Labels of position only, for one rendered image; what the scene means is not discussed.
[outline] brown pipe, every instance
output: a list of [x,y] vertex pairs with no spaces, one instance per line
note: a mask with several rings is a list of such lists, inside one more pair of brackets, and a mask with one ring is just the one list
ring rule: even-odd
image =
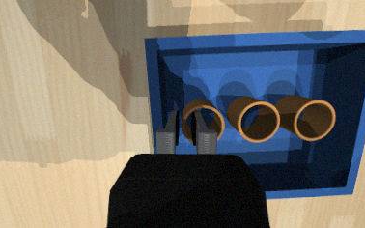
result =
[[325,100],[289,95],[275,107],[281,114],[281,127],[306,141],[324,138],[335,124],[335,110]]
[[[254,124],[242,127],[244,113],[258,106],[258,117]],[[270,103],[251,97],[239,97],[229,105],[227,117],[230,124],[250,142],[260,143],[269,140],[279,129],[280,116],[278,110]]]
[[186,139],[193,143],[191,127],[186,123],[189,115],[195,110],[206,108],[214,113],[213,121],[208,129],[214,129],[217,132],[217,140],[222,136],[225,129],[225,121],[222,114],[207,100],[193,100],[183,109],[182,112],[182,132]]

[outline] blue tray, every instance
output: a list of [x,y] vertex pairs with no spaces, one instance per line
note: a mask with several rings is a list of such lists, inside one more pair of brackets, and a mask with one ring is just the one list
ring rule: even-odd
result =
[[[172,110],[183,113],[190,101],[205,99],[226,123],[217,153],[241,157],[268,199],[353,193],[365,143],[365,31],[176,37],[145,43],[154,145],[155,133],[165,128]],[[307,142],[280,128],[268,141],[251,143],[228,122],[227,108],[237,97],[275,104],[286,95],[331,103],[337,115],[331,133]],[[177,154],[196,154],[181,128],[179,142]]]

